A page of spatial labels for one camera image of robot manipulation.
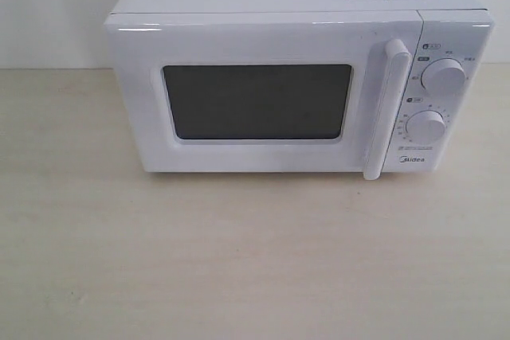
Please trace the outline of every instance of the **white wall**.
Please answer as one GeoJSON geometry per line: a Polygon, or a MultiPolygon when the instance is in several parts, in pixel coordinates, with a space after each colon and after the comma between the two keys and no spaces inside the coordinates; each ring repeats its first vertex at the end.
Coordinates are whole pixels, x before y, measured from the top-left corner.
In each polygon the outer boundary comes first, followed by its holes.
{"type": "MultiPolygon", "coordinates": [[[[481,0],[499,27],[485,56],[510,62],[508,0],[481,0]]],[[[101,25],[116,0],[0,0],[0,68],[109,66],[101,25]]]]}

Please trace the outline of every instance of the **microwave oven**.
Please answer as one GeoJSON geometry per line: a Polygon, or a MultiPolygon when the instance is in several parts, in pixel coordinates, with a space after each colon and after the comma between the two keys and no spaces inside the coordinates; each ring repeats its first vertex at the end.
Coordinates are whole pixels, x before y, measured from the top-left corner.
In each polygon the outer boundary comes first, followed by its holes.
{"type": "Polygon", "coordinates": [[[120,0],[105,22],[150,172],[425,172],[492,30],[476,0],[120,0]]]}

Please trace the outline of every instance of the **white handle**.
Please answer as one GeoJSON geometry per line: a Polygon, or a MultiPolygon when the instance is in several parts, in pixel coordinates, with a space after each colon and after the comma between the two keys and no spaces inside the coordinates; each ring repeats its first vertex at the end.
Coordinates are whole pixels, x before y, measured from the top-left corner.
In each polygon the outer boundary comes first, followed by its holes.
{"type": "Polygon", "coordinates": [[[384,160],[391,134],[397,119],[398,109],[406,89],[407,76],[410,71],[412,56],[404,43],[394,39],[386,44],[386,71],[382,83],[381,102],[375,123],[374,137],[363,176],[367,180],[379,178],[383,171],[384,160]]]}

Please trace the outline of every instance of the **brand logo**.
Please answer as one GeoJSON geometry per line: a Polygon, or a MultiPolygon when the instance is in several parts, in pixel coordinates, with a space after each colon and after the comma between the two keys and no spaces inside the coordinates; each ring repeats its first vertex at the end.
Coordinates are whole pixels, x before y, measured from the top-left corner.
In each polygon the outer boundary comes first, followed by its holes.
{"type": "Polygon", "coordinates": [[[425,162],[425,159],[419,158],[419,157],[408,157],[406,155],[403,155],[400,158],[400,163],[408,163],[408,162],[425,162]]]}

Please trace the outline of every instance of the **timer knob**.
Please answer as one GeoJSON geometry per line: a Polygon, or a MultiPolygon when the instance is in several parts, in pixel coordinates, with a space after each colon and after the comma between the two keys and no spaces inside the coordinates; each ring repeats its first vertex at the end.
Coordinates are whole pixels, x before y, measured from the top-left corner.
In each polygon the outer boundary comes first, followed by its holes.
{"type": "Polygon", "coordinates": [[[446,132],[445,120],[436,111],[421,111],[407,121],[406,132],[414,143],[435,143],[446,132]]]}
{"type": "Polygon", "coordinates": [[[464,88],[466,75],[454,59],[442,59],[429,65],[422,75],[422,85],[432,96],[454,95],[464,88]]]}

